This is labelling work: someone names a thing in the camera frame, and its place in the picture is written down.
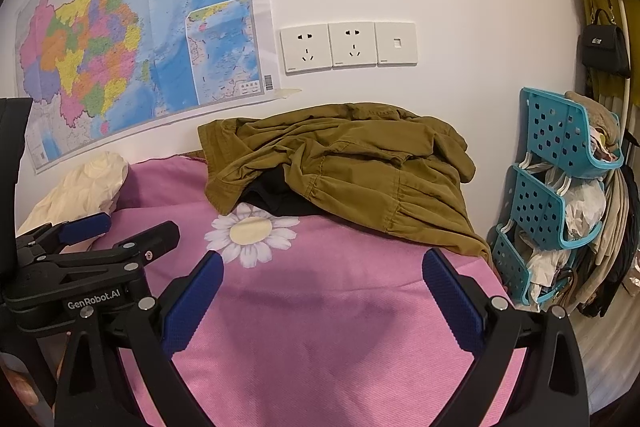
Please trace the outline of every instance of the daisy print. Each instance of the daisy print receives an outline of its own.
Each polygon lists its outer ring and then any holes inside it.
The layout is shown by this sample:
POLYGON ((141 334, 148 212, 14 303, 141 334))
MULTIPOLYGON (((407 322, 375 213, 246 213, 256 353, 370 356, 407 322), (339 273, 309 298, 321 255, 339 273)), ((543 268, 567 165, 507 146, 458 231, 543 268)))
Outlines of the daisy print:
POLYGON ((268 263, 271 248, 289 250, 297 234, 290 227, 300 222, 297 217, 274 217, 265 210, 248 203, 239 203, 228 216, 220 216, 211 223, 213 230, 204 239, 207 248, 217 251, 225 264, 235 259, 245 268, 268 263))

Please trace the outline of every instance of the pink blanket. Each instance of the pink blanket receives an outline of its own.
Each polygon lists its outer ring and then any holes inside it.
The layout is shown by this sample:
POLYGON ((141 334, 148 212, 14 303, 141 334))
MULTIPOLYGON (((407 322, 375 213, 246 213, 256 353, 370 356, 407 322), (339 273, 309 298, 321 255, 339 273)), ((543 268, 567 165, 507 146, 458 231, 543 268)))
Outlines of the pink blanket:
MULTIPOLYGON (((422 281, 424 245, 329 217, 273 217, 247 204, 219 216, 206 166, 175 156, 132 166, 111 232, 94 248, 171 219, 178 248, 147 269, 159 295, 208 250, 225 280, 175 366, 218 427, 428 426, 470 354, 456 344, 422 281)), ((447 253, 488 295, 505 295, 481 259, 447 253)), ((482 425, 498 421, 523 352, 511 360, 482 425)), ((147 422, 162 426, 124 353, 147 422)))

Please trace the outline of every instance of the pillow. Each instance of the pillow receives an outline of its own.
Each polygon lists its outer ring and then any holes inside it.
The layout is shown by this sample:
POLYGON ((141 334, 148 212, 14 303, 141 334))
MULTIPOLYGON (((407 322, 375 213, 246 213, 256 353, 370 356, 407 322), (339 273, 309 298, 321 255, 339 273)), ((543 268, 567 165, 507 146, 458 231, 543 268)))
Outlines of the pillow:
MULTIPOLYGON (((99 212, 111 214, 129 164, 119 154, 103 152, 88 163, 68 172, 62 181, 31 211, 18 229, 22 235, 46 223, 57 225, 99 212)), ((95 237, 66 247, 65 252, 85 251, 95 237)))

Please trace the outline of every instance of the stacked basket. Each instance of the stacked basket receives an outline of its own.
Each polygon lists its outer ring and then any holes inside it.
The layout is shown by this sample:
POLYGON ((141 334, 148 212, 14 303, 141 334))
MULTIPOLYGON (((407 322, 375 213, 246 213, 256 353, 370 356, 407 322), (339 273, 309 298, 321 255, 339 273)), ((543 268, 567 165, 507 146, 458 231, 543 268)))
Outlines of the stacked basket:
MULTIPOLYGON (((529 111, 527 159, 520 165, 513 165, 516 186, 513 190, 511 220, 506 227, 498 225, 498 239, 492 255, 513 302, 528 305, 527 291, 531 273, 507 236, 513 225, 525 230, 542 250, 573 250, 595 239, 602 223, 598 223, 587 237, 565 240, 564 198, 521 166, 529 164, 535 154, 562 169, 570 182, 571 178, 604 176, 607 171, 619 168, 624 158, 620 150, 616 152, 618 160, 615 162, 594 158, 591 153, 587 111, 580 104, 553 92, 529 88, 523 89, 523 92, 529 111)), ((575 251, 568 263, 573 264, 574 259, 575 251)), ((542 304, 553 298, 565 283, 561 282, 541 295, 538 302, 542 304)))

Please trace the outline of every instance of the black handbag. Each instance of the black handbag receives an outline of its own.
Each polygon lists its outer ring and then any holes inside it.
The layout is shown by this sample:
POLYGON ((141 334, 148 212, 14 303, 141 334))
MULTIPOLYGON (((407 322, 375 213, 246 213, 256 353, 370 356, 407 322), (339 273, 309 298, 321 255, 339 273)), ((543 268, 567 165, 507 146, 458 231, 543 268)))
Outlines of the black handbag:
POLYGON ((622 29, 602 8, 596 10, 593 19, 582 32, 582 63, 594 70, 630 78, 629 55, 622 29), (598 24, 600 12, 606 15, 609 24, 598 24))
POLYGON ((603 8, 596 10, 591 0, 591 24, 584 29, 580 38, 582 63, 594 70, 631 78, 625 34, 616 25, 611 0, 607 1, 610 15, 603 8), (608 24, 598 24, 601 12, 607 18, 608 24))

